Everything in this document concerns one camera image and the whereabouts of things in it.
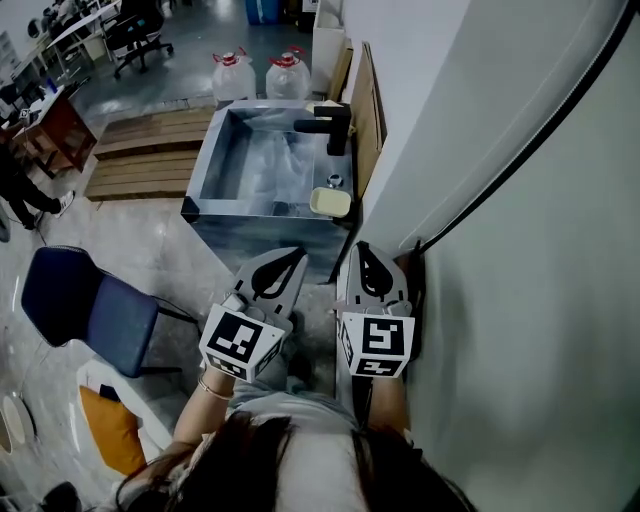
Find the white wall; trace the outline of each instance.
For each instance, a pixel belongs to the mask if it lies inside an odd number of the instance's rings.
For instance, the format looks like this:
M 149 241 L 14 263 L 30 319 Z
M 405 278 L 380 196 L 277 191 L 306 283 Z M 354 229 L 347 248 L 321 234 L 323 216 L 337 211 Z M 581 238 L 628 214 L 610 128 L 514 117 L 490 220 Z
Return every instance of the white wall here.
M 52 4 L 53 0 L 0 1 L 0 32 L 9 32 L 18 59 L 24 59 L 35 47 L 35 40 L 27 34 L 27 25 L 33 18 L 41 20 L 42 11 Z
M 566 96 L 622 3 L 471 2 L 406 144 L 381 157 L 391 176 L 367 190 L 359 237 L 397 254 L 454 218 Z
M 388 137 L 368 186 L 374 203 L 438 76 L 470 0 L 344 0 L 343 21 L 354 48 L 344 100 L 353 92 L 362 41 L 371 54 Z
M 412 431 L 481 510 L 615 512 L 640 486 L 639 54 L 636 16 L 567 120 L 427 253 Z

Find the blue container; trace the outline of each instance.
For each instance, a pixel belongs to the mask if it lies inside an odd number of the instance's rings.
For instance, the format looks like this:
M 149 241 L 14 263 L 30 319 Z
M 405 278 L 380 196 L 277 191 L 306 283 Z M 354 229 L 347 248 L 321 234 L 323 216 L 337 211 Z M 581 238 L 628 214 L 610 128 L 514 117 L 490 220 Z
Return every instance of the blue container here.
M 250 25 L 274 25 L 280 17 L 280 0 L 246 0 Z

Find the sink basin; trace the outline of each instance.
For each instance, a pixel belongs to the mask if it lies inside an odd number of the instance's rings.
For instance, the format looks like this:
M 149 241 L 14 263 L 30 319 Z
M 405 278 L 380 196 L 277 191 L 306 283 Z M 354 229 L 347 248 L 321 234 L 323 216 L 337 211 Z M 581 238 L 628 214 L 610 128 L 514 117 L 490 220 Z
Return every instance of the sink basin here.
M 353 201 L 351 142 L 344 156 L 330 156 L 328 134 L 295 132 L 296 120 L 314 119 L 310 103 L 234 101 L 211 121 L 182 215 L 232 272 L 292 245 L 309 253 L 314 282 L 328 281 L 336 266 L 350 226 L 314 213 L 309 202 L 329 182 Z

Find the wooden board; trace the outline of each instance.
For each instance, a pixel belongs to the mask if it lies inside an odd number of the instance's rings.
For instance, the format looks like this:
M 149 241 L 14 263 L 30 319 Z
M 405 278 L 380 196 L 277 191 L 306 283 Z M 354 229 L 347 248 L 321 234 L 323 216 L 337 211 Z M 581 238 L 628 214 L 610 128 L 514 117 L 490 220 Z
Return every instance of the wooden board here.
M 328 100 L 339 102 L 342 96 L 342 90 L 347 83 L 347 76 L 349 75 L 349 68 L 351 67 L 351 60 L 353 59 L 353 46 L 351 45 L 351 39 L 344 38 L 340 53 L 338 55 L 338 62 L 333 70 L 333 76 L 329 83 Z
M 362 43 L 362 56 L 351 97 L 351 111 L 358 147 L 356 196 L 362 199 L 386 138 L 382 104 L 378 93 L 369 43 Z
M 98 162 L 85 196 L 90 201 L 184 197 L 198 151 L 126 156 Z
M 204 107 L 114 121 L 105 129 L 93 154 L 104 161 L 200 149 L 214 111 L 214 107 Z

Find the dark hair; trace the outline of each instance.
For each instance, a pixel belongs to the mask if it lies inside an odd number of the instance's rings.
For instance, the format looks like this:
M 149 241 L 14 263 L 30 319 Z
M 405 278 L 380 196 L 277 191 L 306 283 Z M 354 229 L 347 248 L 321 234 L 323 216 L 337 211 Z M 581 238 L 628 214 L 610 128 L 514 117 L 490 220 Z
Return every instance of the dark hair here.
M 288 417 L 256 425 L 250 414 L 234 413 L 177 492 L 168 493 L 167 475 L 192 452 L 152 462 L 149 490 L 126 512 L 191 512 L 207 503 L 215 504 L 216 510 L 271 512 L 276 507 L 280 464 L 292 434 Z M 362 495 L 371 512 L 414 509 L 427 503 L 447 511 L 475 511 L 464 493 L 441 477 L 422 459 L 421 450 L 413 449 L 397 433 L 365 430 L 354 432 L 352 439 Z M 146 466 L 120 485 L 116 495 L 120 511 L 125 510 L 120 501 L 122 489 L 144 469 Z

